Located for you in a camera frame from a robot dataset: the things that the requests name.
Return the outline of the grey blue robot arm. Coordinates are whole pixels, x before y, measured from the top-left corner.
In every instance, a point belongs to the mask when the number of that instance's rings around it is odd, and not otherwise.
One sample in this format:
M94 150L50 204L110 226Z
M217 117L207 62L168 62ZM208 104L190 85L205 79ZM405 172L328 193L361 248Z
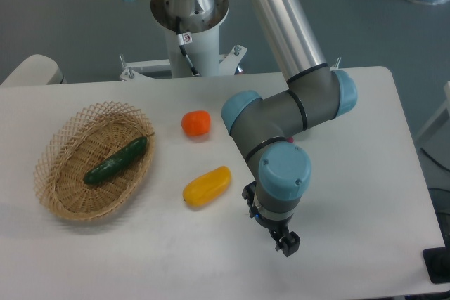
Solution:
M265 99L240 92L224 103L221 117L254 176L243 189L249 214L290 256L300 237L288 224L309 185L311 163L288 138L349 112L358 94L345 71L329 68L298 0L251 1L288 87ZM219 57L228 0L151 0L150 7L165 32L174 78L234 73L237 65Z

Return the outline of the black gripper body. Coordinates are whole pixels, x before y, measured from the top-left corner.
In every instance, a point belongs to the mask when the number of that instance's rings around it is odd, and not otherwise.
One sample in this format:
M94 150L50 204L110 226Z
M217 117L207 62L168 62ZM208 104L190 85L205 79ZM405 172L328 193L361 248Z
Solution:
M290 233L288 224L293 217L293 213L289 211L287 214L270 216L269 211L267 211L257 199L256 187L257 182L253 181L246 185L242 191L242 197L246 200L249 207L250 218L255 218L259 225L268 229L273 239L275 239L276 236L284 237Z

